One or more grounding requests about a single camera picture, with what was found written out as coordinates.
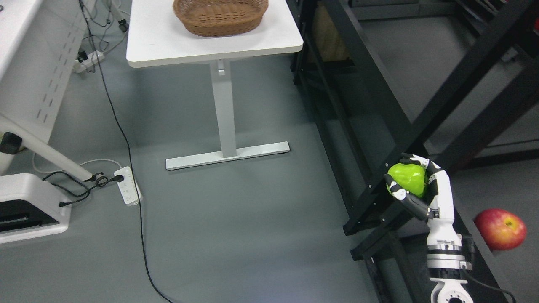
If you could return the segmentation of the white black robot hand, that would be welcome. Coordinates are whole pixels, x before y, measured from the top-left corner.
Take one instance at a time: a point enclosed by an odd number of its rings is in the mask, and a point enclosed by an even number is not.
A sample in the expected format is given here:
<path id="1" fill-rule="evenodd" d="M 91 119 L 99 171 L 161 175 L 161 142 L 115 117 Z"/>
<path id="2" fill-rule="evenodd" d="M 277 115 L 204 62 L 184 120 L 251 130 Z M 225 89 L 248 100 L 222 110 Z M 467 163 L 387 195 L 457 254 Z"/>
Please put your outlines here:
<path id="1" fill-rule="evenodd" d="M 426 204 L 421 198 L 403 188 L 390 174 L 384 180 L 391 196 L 402 205 L 408 213 L 419 220 L 426 221 L 430 228 L 426 244 L 434 250 L 461 250 L 462 239 L 453 228 L 455 217 L 452 187 L 446 170 L 433 160 L 416 154 L 403 153 L 399 160 L 402 164 L 419 165 L 425 169 L 427 176 Z"/>

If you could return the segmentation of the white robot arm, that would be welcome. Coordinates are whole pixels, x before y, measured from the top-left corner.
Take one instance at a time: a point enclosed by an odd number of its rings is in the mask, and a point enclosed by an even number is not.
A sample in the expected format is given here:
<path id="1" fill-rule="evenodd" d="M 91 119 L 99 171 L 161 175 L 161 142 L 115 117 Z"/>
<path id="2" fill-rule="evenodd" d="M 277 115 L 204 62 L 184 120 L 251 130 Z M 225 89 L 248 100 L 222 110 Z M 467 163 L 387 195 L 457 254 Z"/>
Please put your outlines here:
<path id="1" fill-rule="evenodd" d="M 462 253 L 462 245 L 428 244 L 426 255 L 430 280 L 436 285 L 431 291 L 432 303 L 473 303 L 464 287 L 468 281 L 463 270 L 471 269 Z"/>

